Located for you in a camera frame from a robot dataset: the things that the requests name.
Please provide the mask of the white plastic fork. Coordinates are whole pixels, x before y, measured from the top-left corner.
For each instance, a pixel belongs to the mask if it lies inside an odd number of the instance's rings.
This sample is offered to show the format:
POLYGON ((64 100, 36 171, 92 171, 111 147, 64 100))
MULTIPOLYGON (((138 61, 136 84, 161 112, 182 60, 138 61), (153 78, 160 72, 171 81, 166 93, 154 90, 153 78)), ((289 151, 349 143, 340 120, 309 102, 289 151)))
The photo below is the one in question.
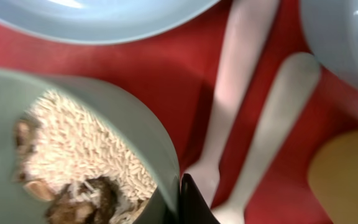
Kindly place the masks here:
POLYGON ((213 104, 200 158, 186 173, 207 206, 218 189, 219 163, 254 70, 268 39, 280 0, 234 0, 226 24, 213 104))

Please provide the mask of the light blue bowl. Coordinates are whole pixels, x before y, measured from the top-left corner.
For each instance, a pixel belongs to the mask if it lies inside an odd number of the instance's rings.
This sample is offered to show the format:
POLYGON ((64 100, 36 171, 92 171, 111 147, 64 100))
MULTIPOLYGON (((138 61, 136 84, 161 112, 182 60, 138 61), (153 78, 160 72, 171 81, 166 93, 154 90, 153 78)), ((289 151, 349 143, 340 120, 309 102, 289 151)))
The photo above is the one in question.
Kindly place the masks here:
POLYGON ((358 0, 300 0, 300 19, 317 60, 358 89, 358 0))

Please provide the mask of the green bowl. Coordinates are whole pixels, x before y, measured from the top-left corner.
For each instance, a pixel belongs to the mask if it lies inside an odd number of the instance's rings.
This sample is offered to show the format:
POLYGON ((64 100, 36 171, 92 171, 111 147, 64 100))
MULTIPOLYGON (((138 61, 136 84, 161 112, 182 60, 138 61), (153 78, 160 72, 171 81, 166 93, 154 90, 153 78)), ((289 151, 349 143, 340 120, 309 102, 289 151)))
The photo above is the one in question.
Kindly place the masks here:
POLYGON ((178 223, 179 165, 175 147, 158 118, 116 85, 68 75, 38 77, 0 68, 0 224, 43 223, 47 204, 32 199, 12 181, 12 129, 45 90, 72 97, 98 115, 144 163, 158 189, 138 218, 141 224, 178 223))

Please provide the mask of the rice and food scraps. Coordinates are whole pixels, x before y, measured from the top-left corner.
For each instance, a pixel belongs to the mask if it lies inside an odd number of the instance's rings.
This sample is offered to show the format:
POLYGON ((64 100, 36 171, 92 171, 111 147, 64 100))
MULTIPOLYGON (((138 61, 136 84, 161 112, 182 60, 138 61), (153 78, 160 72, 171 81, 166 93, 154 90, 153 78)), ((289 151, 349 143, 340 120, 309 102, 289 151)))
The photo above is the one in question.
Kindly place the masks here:
POLYGON ((157 184, 96 115, 47 90, 14 126, 14 180, 46 201, 47 223, 134 223, 157 184))

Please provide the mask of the light blue plate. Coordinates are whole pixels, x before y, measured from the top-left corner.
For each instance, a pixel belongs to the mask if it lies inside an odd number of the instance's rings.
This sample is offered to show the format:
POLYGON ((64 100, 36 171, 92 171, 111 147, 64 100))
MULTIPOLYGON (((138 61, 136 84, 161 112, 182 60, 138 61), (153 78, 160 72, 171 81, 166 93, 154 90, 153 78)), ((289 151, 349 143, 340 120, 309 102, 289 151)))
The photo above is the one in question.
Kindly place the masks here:
POLYGON ((174 29, 218 0, 0 0, 0 24, 40 39, 121 44, 174 29))

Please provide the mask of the yellow cup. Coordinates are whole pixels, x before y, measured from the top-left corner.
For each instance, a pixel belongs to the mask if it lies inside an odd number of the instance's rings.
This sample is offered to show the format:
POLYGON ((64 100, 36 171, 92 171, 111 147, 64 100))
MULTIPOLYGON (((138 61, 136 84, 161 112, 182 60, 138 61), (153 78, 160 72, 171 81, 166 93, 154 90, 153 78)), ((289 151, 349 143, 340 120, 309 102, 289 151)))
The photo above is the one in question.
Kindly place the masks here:
POLYGON ((313 158, 308 184, 335 224, 358 224, 358 131, 333 138, 313 158))

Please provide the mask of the white plastic spoon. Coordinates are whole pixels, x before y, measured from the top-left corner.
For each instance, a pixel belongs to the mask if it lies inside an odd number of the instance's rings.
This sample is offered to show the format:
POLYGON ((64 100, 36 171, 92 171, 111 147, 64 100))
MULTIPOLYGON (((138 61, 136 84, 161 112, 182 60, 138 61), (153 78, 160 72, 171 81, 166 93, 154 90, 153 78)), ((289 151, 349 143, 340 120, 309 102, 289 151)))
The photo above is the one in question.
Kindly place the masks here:
POLYGON ((212 209, 221 224, 244 224, 244 211, 290 134, 321 76, 315 57, 306 52, 288 56, 272 83, 246 159, 229 198, 212 209))

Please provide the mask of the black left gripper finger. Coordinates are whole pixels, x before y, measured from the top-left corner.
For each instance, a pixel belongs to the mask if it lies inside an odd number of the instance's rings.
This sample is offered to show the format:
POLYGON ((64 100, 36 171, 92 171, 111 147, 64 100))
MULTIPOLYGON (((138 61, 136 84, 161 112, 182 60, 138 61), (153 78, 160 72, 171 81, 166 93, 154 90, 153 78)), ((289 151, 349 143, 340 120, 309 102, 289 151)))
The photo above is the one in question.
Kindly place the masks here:
POLYGON ((180 224, 219 224, 190 174, 181 179, 180 224))

